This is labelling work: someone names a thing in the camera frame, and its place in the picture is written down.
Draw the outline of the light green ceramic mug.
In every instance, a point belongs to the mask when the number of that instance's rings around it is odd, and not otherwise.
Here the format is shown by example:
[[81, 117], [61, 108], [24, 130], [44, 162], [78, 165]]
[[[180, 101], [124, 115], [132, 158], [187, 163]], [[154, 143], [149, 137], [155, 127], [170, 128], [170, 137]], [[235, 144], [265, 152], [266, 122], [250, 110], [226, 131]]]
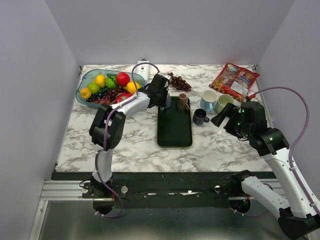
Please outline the light green ceramic mug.
[[228, 94], [223, 94], [221, 96], [218, 97], [217, 102], [215, 103], [215, 111], [216, 113], [220, 113], [224, 107], [228, 104], [234, 104], [234, 99], [228, 95]]

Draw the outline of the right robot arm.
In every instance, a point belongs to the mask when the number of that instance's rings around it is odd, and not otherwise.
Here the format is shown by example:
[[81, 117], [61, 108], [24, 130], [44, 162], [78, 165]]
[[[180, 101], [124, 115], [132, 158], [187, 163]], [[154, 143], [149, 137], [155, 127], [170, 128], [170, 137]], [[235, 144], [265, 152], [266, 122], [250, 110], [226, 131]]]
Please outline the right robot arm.
[[257, 101], [243, 102], [240, 107], [228, 103], [210, 121], [220, 126], [225, 118], [225, 131], [249, 145], [263, 157], [275, 174], [285, 196], [263, 184], [250, 171], [243, 170], [231, 177], [230, 191], [250, 195], [277, 219], [282, 232], [297, 240], [319, 229], [318, 198], [308, 187], [296, 163], [289, 158], [290, 146], [283, 133], [267, 125], [265, 108]]

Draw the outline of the grey-blue small cup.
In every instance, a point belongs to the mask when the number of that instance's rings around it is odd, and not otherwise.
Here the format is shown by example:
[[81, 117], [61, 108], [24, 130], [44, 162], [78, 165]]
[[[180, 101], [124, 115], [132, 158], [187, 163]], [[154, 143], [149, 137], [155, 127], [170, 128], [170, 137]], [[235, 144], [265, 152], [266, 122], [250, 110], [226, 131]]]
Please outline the grey-blue small cup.
[[172, 106], [172, 99], [170, 95], [167, 95], [166, 101], [165, 101], [165, 106], [164, 109], [167, 110], [169, 108], [171, 108]]

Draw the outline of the brown small cup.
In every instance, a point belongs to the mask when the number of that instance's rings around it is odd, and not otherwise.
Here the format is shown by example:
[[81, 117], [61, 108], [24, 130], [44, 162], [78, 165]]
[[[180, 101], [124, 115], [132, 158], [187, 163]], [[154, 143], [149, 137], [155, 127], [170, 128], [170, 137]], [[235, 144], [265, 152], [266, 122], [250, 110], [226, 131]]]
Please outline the brown small cup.
[[189, 98], [185, 93], [180, 93], [177, 98], [176, 107], [179, 111], [189, 111], [190, 105], [189, 105]]

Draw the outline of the dark blue gold-rimmed cup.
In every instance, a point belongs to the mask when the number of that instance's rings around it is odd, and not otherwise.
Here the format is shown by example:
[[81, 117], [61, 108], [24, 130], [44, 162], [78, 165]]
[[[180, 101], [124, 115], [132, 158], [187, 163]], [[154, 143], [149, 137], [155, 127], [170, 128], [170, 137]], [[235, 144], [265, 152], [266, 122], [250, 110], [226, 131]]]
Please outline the dark blue gold-rimmed cup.
[[202, 108], [198, 108], [194, 111], [192, 121], [196, 125], [202, 125], [203, 123], [208, 123], [210, 119], [207, 117], [207, 113]]

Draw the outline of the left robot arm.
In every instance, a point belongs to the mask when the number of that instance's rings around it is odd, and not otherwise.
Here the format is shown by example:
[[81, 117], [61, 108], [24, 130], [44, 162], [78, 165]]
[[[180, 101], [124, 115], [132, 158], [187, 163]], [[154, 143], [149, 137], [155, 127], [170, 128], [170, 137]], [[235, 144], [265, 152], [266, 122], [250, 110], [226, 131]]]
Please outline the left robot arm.
[[112, 192], [115, 197], [120, 198], [108, 182], [112, 179], [114, 148], [122, 139], [125, 122], [146, 109], [157, 106], [163, 110], [169, 107], [170, 82], [170, 76], [157, 73], [149, 84], [139, 88], [129, 98], [113, 105], [102, 104], [98, 108], [89, 135], [96, 147], [90, 182], [99, 197], [107, 197]]

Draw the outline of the light blue hexagonal mug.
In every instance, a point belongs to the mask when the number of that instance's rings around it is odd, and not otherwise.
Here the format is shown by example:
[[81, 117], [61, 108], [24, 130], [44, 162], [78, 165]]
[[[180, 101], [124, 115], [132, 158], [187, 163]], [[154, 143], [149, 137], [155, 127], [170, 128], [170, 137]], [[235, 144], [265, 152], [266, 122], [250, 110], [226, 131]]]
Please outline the light blue hexagonal mug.
[[212, 113], [215, 109], [217, 100], [218, 95], [214, 90], [205, 90], [201, 94], [200, 107], [207, 113]]

